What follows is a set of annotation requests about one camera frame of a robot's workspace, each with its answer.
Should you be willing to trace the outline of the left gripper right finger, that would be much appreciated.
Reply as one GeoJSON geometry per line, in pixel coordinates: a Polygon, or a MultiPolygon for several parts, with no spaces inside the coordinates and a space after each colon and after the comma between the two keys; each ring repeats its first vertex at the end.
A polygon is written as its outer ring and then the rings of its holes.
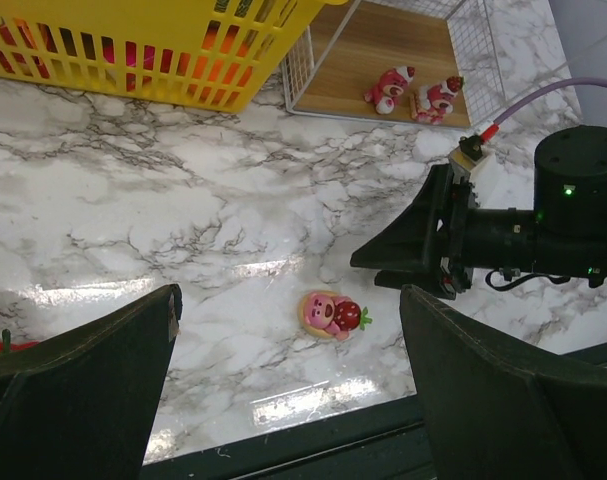
{"type": "Polygon", "coordinates": [[[532,346],[415,286],[400,317],[440,479],[607,479],[607,368],[532,346]]]}

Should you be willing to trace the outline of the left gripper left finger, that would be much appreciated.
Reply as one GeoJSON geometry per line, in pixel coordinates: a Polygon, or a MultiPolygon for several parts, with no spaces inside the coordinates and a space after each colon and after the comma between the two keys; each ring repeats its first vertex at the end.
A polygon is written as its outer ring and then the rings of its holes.
{"type": "Polygon", "coordinates": [[[136,479],[179,333],[160,287],[27,349],[0,352],[0,479],[136,479]]]}

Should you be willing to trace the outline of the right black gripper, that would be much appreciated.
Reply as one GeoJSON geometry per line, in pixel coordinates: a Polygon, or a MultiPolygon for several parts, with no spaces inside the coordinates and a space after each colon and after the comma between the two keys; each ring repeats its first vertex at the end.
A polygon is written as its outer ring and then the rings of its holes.
{"type": "Polygon", "coordinates": [[[463,244],[478,203],[473,184],[456,180],[450,165],[433,165],[412,203],[357,249],[350,265],[382,270],[374,278],[382,288],[414,285],[446,300],[468,290],[473,268],[463,262],[463,244]]]}

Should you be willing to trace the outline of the red white figure toy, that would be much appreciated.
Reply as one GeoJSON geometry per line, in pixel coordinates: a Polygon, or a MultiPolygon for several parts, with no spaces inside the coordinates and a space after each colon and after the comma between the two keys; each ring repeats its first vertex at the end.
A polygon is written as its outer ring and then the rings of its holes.
{"type": "Polygon", "coordinates": [[[454,111],[454,100],[462,91],[465,79],[450,76],[440,83],[424,85],[409,94],[410,117],[413,121],[440,125],[454,111]]]}

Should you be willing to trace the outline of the pink bear toy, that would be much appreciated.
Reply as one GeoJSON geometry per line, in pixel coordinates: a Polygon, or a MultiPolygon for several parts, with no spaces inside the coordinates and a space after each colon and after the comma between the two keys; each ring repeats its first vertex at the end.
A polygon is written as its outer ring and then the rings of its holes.
{"type": "Polygon", "coordinates": [[[379,115],[392,113],[412,83],[415,73],[412,66],[397,66],[385,71],[377,83],[364,93],[364,101],[372,104],[379,115]]]}

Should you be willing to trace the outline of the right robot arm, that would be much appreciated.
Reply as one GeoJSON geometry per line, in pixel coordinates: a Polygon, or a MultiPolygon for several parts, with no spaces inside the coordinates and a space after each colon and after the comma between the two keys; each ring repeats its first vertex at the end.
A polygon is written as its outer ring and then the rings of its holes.
{"type": "Polygon", "coordinates": [[[607,278],[607,128],[578,126],[544,138],[534,153],[530,210],[482,209],[463,164],[478,165],[485,135],[460,141],[454,157],[434,165],[412,203],[356,250],[355,268],[375,283],[416,285],[453,300],[475,269],[498,272],[507,291],[531,278],[572,278],[597,288],[607,278]]]}

